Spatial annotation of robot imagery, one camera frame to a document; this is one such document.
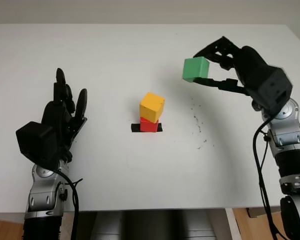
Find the robotic arm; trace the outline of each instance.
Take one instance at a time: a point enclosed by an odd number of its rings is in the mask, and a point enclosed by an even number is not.
[[[268,125],[270,149],[279,167],[280,201],[286,235],[300,240],[300,123],[299,106],[292,98]]]
[[[72,142],[87,121],[87,90],[81,90],[76,107],[72,98],[64,72],[58,68],[53,101],[46,105],[41,123],[31,121],[16,131],[21,153],[35,163],[24,217],[23,240],[60,239],[64,202],[68,198],[66,182],[73,192],[75,211],[71,240],[76,239],[79,200],[75,186],[67,176],[68,164],[72,161]]]
[[[230,78],[215,81],[196,77],[194,83],[251,96],[253,109],[262,111],[263,126],[268,122],[270,149],[279,167],[281,190],[286,195],[280,201],[284,230],[290,239],[300,240],[300,123],[299,106],[290,98],[292,84],[282,68],[268,65],[252,47],[239,48],[225,37],[194,56],[200,57],[220,64],[225,70],[234,68],[243,87],[237,85],[238,80]],[[261,189],[264,181],[257,160]],[[265,186],[261,192],[265,199],[264,206],[270,207]],[[279,232],[272,222],[271,213],[267,216],[272,236],[276,240]]]

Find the black tape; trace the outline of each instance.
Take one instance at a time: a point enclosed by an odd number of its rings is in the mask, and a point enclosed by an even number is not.
[[[144,133],[143,131],[140,131],[140,123],[131,123],[131,131],[133,133]],[[157,132],[163,131],[161,123],[158,124],[158,129],[156,131]]]

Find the wooden floor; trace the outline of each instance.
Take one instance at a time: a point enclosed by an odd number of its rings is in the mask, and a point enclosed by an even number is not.
[[[233,213],[241,233],[242,240],[273,240],[266,215],[250,218],[245,208],[234,208]],[[286,238],[280,212],[272,213],[273,222]]]
[[[245,208],[233,209],[242,240],[272,240],[271,233],[268,226],[268,220],[265,215],[256,218],[249,218]],[[282,234],[285,234],[281,215],[279,212],[273,213],[273,221]],[[61,235],[61,239],[70,238],[70,230],[67,229],[68,235]],[[21,240],[23,234],[23,225],[18,223],[10,223],[0,221],[0,240]]]
[[[0,221],[0,240],[21,240],[23,224]]]

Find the yellow cube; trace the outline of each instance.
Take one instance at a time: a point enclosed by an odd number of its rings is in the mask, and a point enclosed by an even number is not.
[[[148,92],[140,102],[140,117],[156,123],[164,111],[165,99]]]

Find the white wall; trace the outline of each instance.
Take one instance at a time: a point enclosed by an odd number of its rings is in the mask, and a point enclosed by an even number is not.
[[[0,0],[0,24],[283,24],[300,39],[300,0]]]

